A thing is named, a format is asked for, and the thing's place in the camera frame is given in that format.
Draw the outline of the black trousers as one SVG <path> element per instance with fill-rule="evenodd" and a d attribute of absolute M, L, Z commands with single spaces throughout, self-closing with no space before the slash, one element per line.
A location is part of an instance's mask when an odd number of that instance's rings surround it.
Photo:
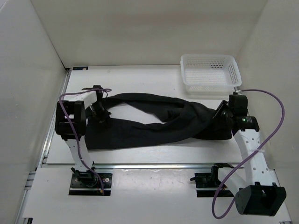
<path fill-rule="evenodd" d="M 85 143 L 89 151 L 151 147 L 184 141 L 230 140 L 232 132 L 204 104 L 149 93 L 121 93 L 102 100 L 103 121 L 90 115 Z"/>

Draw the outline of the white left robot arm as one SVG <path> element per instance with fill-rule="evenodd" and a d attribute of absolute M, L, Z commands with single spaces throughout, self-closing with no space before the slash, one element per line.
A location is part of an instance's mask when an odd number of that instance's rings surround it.
<path fill-rule="evenodd" d="M 57 102 L 55 132 L 65 141 L 71 152 L 75 164 L 72 168 L 73 174 L 88 187 L 101 182 L 101 178 L 95 171 L 94 161 L 88 150 L 82 149 L 85 145 L 87 120 L 93 118 L 100 124 L 107 123 L 111 113 L 104 109 L 102 99 L 110 91 L 109 88 L 95 85 L 80 92 L 64 93 Z"/>

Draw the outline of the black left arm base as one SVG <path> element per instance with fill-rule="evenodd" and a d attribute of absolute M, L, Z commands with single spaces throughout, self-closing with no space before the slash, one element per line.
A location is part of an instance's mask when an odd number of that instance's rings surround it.
<path fill-rule="evenodd" d="M 98 173 L 103 185 L 98 181 L 98 177 L 88 172 L 75 172 L 73 170 L 69 195 L 71 196 L 110 196 L 112 188 L 112 173 Z"/>

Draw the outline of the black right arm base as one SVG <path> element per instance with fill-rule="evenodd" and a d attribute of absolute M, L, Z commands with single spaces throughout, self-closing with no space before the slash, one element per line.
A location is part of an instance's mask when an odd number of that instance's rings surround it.
<path fill-rule="evenodd" d="M 195 173 L 190 179 L 196 184 L 197 198 L 213 198 L 221 181 L 218 179 L 220 168 L 234 168 L 228 163 L 215 163 L 209 172 Z"/>

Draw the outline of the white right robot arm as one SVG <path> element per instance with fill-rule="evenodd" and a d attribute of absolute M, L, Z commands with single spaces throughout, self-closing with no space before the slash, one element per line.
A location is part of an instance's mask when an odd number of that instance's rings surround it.
<path fill-rule="evenodd" d="M 229 207 L 236 206 L 239 214 L 275 216 L 286 199 L 286 190 L 279 186 L 269 170 L 263 147 L 279 130 L 284 116 L 264 142 L 260 141 L 257 119 L 248 115 L 245 95 L 237 92 L 231 94 L 228 101 L 221 102 L 214 117 L 225 118 L 228 122 L 242 161 L 235 167 L 229 164 L 212 167 L 210 182 L 217 186 L 212 200 L 212 214 L 215 214 L 217 196 L 223 188 L 227 188 L 234 197 Z"/>

